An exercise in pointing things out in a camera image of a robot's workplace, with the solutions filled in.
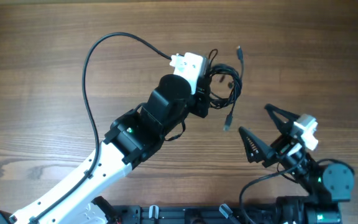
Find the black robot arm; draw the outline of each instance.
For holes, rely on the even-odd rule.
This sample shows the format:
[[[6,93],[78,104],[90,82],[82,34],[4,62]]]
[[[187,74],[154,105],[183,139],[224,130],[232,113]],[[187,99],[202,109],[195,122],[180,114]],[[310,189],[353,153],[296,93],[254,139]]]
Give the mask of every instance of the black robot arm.
[[[307,114],[299,116],[269,104],[265,109],[281,135],[268,146],[248,129],[239,128],[247,158],[249,162],[262,161],[264,167],[278,163],[285,170],[261,177],[243,188],[240,206],[246,223],[342,223],[338,203],[351,199],[354,186],[353,168],[335,159],[316,162],[306,151],[314,150],[318,143],[313,136],[317,127],[314,117]],[[288,121],[282,121],[275,113]],[[270,206],[244,206],[242,195],[245,189],[278,175],[300,184],[309,196],[278,197],[276,204]],[[261,211],[269,212],[268,215],[263,215]]]
[[[131,163],[134,169],[156,153],[164,141],[181,136],[186,129],[185,118],[195,106],[193,98],[190,85],[183,77],[165,75],[147,103],[141,103],[112,123],[103,142],[117,146],[124,155],[122,161]],[[209,102],[203,105],[203,110],[208,111],[208,108]],[[180,123],[183,132],[166,139],[165,136]]]

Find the black cable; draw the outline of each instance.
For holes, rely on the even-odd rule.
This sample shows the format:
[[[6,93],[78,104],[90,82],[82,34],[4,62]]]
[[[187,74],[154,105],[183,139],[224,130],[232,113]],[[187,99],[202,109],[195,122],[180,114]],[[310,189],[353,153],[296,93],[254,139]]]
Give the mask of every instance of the black cable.
[[[296,163],[295,166],[289,168],[289,169],[285,169],[283,171],[280,171],[280,172],[276,172],[276,173],[273,173],[273,174],[269,174],[269,175],[265,175],[263,177],[259,177],[258,179],[255,179],[251,182],[249,182],[248,184],[246,184],[241,192],[240,192],[240,196],[239,196],[239,203],[240,203],[240,209],[241,209],[241,212],[243,214],[243,216],[245,217],[246,221],[249,220],[252,224],[256,224],[247,214],[246,210],[245,210],[245,207],[244,207],[244,202],[242,201],[242,196],[244,194],[244,192],[251,186],[251,185],[254,185],[256,183],[259,183],[260,181],[263,181],[263,180],[267,180],[267,179],[270,179],[272,177],[276,177],[278,175],[282,175],[282,174],[286,174],[288,172],[292,172],[293,170],[295,170],[303,161],[304,159],[306,158],[306,152],[304,151],[303,155],[302,155],[302,158]]]
[[[96,43],[93,44],[93,46],[91,47],[91,49],[89,50],[86,58],[85,58],[85,63],[84,63],[84,68],[83,68],[83,73],[82,73],[82,94],[83,94],[83,98],[84,98],[84,102],[85,102],[85,108],[86,111],[88,112],[88,116],[89,116],[89,120],[91,121],[92,124],[92,129],[93,129],[93,133],[94,133],[94,140],[95,140],[95,145],[96,145],[96,149],[95,149],[95,154],[94,154],[94,159],[93,162],[91,164],[91,167],[89,168],[89,170],[87,170],[85,172],[84,177],[78,181],[78,183],[76,185],[74,185],[73,188],[71,188],[65,195],[63,195],[60,199],[58,199],[56,202],[54,202],[51,206],[49,206],[47,209],[45,209],[43,212],[41,212],[40,214],[38,214],[34,219],[31,219],[30,224],[33,223],[38,223],[38,220],[40,220],[44,215],[46,215],[48,212],[50,212],[53,208],[55,208],[59,203],[61,203],[62,201],[64,201],[69,195],[71,195],[88,177],[91,177],[92,175],[92,171],[94,170],[94,168],[96,167],[96,164],[98,163],[99,160],[99,154],[100,154],[100,143],[99,143],[99,135],[98,135],[98,130],[96,128],[96,124],[94,122],[93,116],[92,116],[92,112],[91,112],[91,108],[90,105],[88,103],[88,97],[86,95],[86,88],[85,88],[85,77],[86,77],[86,68],[88,66],[88,62],[90,60],[91,54],[93,52],[93,50],[104,40],[106,40],[107,38],[110,37],[114,37],[114,36],[125,36],[125,37],[130,37],[133,38],[139,42],[142,42],[144,45],[148,46],[149,48],[151,48],[153,51],[155,51],[157,54],[165,57],[168,60],[171,60],[171,57],[169,57],[168,55],[162,53],[161,51],[159,51],[158,49],[156,49],[153,45],[149,44],[148,42],[146,42],[145,40],[141,39],[140,37],[133,35],[133,34],[128,34],[125,32],[114,32],[111,34],[107,34],[104,37],[100,38]]]
[[[277,167],[276,167],[277,172],[280,172],[279,169],[278,169],[279,165],[280,165],[280,163],[278,162]],[[294,182],[296,184],[298,183],[296,180],[292,179],[291,177],[287,177],[287,175],[285,175],[285,174],[282,174],[281,176],[283,176],[284,178],[286,178],[287,180],[289,180],[291,182]]]
[[[233,81],[229,84],[232,85],[232,90],[230,92],[229,97],[227,98],[222,98],[220,96],[218,96],[217,94],[213,93],[211,91],[211,94],[216,97],[216,98],[212,98],[209,97],[210,99],[210,107],[214,108],[214,109],[221,109],[221,108],[225,108],[229,105],[232,105],[232,108],[230,110],[230,113],[227,115],[226,117],[226,121],[224,123],[224,131],[227,131],[230,128],[231,122],[232,122],[232,117],[233,117],[233,111],[234,111],[234,107],[236,105],[236,101],[238,99],[238,97],[240,97],[241,95],[241,89],[242,89],[242,77],[244,75],[244,56],[242,53],[242,49],[240,46],[238,46],[237,48],[237,57],[240,60],[241,63],[241,75],[239,75],[238,71],[228,65],[225,64],[217,64],[212,66],[212,62],[215,59],[215,57],[218,54],[218,50],[217,49],[213,49],[212,51],[210,51],[208,58],[209,58],[209,67],[206,71],[206,78],[210,78],[212,81],[212,78],[215,75],[223,75],[221,82],[223,81],[223,78],[226,75],[229,75],[232,77]]]
[[[136,113],[136,111],[139,110],[139,108],[145,106],[146,104],[147,104],[147,103],[140,103],[139,105],[137,105],[137,106],[135,107],[135,109],[132,109],[132,110],[126,112],[125,115],[132,115],[132,114]]]

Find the white plastic part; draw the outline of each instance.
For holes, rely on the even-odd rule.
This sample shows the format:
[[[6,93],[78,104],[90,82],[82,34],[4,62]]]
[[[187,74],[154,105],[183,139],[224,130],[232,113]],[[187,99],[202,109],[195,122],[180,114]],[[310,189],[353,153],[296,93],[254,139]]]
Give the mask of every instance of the white plastic part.
[[[185,53],[185,56],[176,54],[171,56],[171,66],[175,67],[174,75],[186,79],[191,87],[191,94],[196,93],[198,77],[205,74],[207,59],[193,53]]]
[[[292,156],[294,153],[298,152],[302,148],[302,145],[297,143],[295,144],[292,149],[288,152],[288,156]]]
[[[229,216],[231,214],[233,214],[233,211],[230,209],[230,207],[228,205],[221,204],[221,206],[219,206],[219,211],[221,212],[221,214],[225,217],[225,218],[229,218]]]
[[[107,224],[107,222],[104,212],[93,203],[87,204],[86,208],[71,221],[76,224]]]
[[[295,136],[300,134],[305,146],[310,150],[315,150],[318,144],[318,140],[314,137],[314,133],[317,128],[316,118],[303,114],[298,118],[296,122],[293,123],[293,129],[291,130],[291,135]]]
[[[78,215],[84,216],[84,209],[89,208],[88,204],[95,197],[97,197],[106,187],[125,177],[132,171],[131,164],[125,165],[122,162],[124,155],[115,147],[115,145],[102,142],[100,146],[99,161],[92,173],[93,177],[84,181],[62,203],[43,216],[39,220],[40,224],[75,223],[73,220],[76,219]],[[31,217],[36,217],[67,193],[84,176],[84,172],[90,168],[94,159],[94,154],[95,150],[83,163],[60,181],[54,188],[49,190],[44,196],[25,208],[15,212],[13,214],[17,218],[15,224],[28,224]]]
[[[149,219],[158,219],[158,216],[160,214],[160,208],[156,205],[152,205],[150,206],[149,208]]]

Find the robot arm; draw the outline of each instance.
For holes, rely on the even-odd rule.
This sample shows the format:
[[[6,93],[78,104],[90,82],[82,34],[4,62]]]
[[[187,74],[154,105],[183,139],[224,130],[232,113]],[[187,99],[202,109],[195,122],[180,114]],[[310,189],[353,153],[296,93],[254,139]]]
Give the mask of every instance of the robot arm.
[[[83,70],[85,105],[94,131],[96,126],[85,91],[86,66],[94,48],[103,40],[116,35],[138,40],[159,55],[171,59],[170,65],[175,67],[174,73],[161,78],[147,103],[141,103],[115,120],[105,134],[105,139],[96,144],[98,149],[95,149],[79,167],[44,196],[13,215],[0,211],[0,223],[107,223],[108,216],[100,212],[99,208],[93,208],[93,204],[90,203],[100,192],[125,177],[141,162],[145,162],[162,147],[164,141],[179,138],[181,134],[169,139],[165,139],[165,136],[180,123],[184,132],[185,118],[189,113],[204,118],[208,114],[210,103],[215,105],[223,102],[224,105],[218,105],[219,108],[234,105],[240,95],[241,89],[236,88],[233,98],[219,98],[218,101],[211,102],[209,84],[215,74],[207,73],[209,70],[213,71],[211,60],[192,53],[169,57],[137,36],[121,32],[112,33],[93,45]],[[231,75],[238,78],[238,73],[233,68]],[[241,87],[241,79],[234,81],[240,83]]]
[[[264,167],[281,164],[285,170],[261,177],[247,184],[240,194],[242,214],[248,223],[342,223],[339,202],[348,202],[354,186],[354,170],[351,166],[335,159],[315,161],[306,151],[313,151],[318,143],[313,134],[317,128],[316,118],[301,116],[281,110],[273,105],[265,106],[269,116],[281,135],[266,145],[246,128],[239,129],[249,162],[262,162]],[[279,119],[275,113],[288,119]],[[244,208],[242,194],[252,184],[278,175],[300,184],[308,193],[307,197],[278,197],[276,204],[270,206],[270,220],[260,212],[260,205]]]

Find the wood grain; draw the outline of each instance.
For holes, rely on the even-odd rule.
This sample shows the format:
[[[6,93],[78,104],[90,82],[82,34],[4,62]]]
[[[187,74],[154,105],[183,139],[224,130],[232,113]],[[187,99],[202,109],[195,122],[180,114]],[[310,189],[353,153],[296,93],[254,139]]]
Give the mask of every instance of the wood grain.
[[[67,4],[67,3],[101,3],[101,2],[167,2],[183,0],[0,0],[0,5],[13,4]],[[186,0],[186,1],[219,1],[219,0]]]
[[[356,168],[344,223],[358,223],[358,1],[138,2],[0,6],[0,209],[14,212],[64,178],[94,148],[81,95],[81,69],[91,44],[109,32],[143,37],[166,54],[207,54],[239,68],[244,89],[229,132],[228,110],[189,116],[186,133],[163,145],[128,178],[103,192],[113,204],[237,203],[241,187],[273,172],[246,161],[237,129],[267,142],[278,132],[272,103],[317,117],[316,159]],[[88,68],[88,94],[100,137],[121,114],[147,101],[168,61],[138,42],[102,43]],[[228,94],[226,85],[213,90]],[[247,192],[272,201],[304,191],[283,178]]]

